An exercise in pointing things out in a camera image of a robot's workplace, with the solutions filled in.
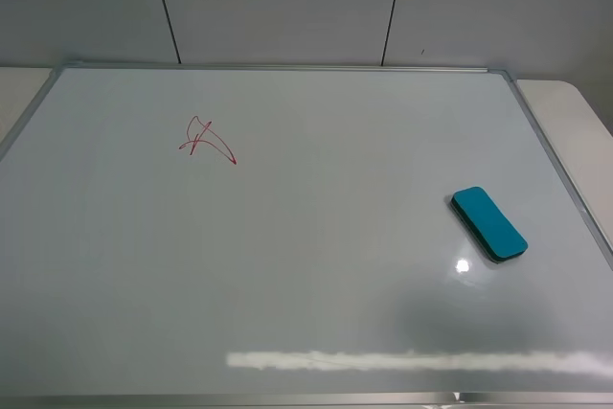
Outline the red marker scribble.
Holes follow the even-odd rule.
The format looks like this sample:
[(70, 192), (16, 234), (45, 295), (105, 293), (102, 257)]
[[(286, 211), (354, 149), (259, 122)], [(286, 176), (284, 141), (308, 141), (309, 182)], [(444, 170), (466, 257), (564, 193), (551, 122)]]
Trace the red marker scribble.
[(202, 122), (198, 116), (193, 116), (186, 128), (186, 140), (178, 147), (185, 149), (193, 156), (200, 145), (209, 146), (225, 157), (230, 163), (238, 163), (236, 155), (229, 145), (212, 130), (212, 121)]

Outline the teal whiteboard eraser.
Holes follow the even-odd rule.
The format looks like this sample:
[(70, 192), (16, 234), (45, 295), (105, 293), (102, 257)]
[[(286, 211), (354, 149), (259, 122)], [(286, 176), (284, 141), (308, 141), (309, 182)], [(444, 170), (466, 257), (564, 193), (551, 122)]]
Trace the teal whiteboard eraser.
[(528, 242), (483, 188), (455, 192), (450, 205), (491, 261), (502, 263), (527, 251)]

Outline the white whiteboard with aluminium frame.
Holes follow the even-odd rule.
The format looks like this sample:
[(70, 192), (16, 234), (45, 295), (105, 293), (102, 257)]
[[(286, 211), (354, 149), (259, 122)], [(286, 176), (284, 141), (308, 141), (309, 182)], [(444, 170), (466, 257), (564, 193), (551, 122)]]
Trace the white whiteboard with aluminium frame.
[(67, 64), (2, 142), (5, 408), (611, 402), (612, 248), (506, 72)]

